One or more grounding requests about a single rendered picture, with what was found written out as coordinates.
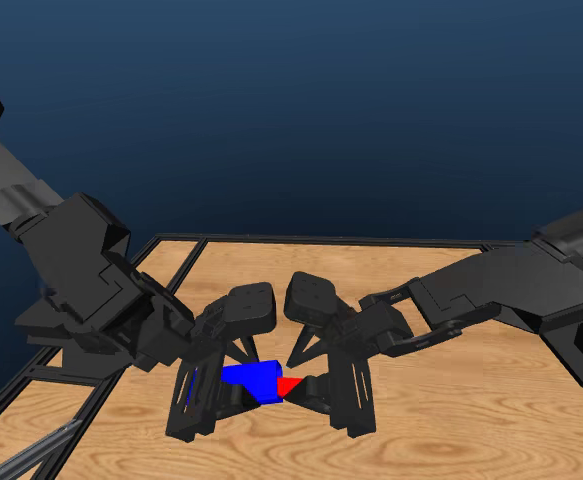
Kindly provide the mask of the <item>thin red peg bar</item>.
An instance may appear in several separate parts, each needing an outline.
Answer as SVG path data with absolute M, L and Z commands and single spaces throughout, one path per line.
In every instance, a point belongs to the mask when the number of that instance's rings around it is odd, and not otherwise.
M 283 399 L 302 382 L 302 378 L 278 377 L 276 381 L 277 395 L 280 399 Z

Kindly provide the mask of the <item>blue hollow socket block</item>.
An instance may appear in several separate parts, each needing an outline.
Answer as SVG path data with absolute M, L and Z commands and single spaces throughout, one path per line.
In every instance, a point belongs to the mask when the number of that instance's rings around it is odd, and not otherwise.
M 216 386 L 216 400 L 221 382 L 244 385 L 261 405 L 280 403 L 276 379 L 282 377 L 282 367 L 276 360 L 224 366 L 220 362 Z

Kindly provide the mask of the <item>silver aluminium rail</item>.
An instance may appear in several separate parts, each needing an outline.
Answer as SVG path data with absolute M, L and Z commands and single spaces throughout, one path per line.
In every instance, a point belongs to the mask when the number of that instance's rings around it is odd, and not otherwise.
M 81 420 L 71 420 L 0 464 L 0 480 L 18 480 L 50 454 L 67 443 Z

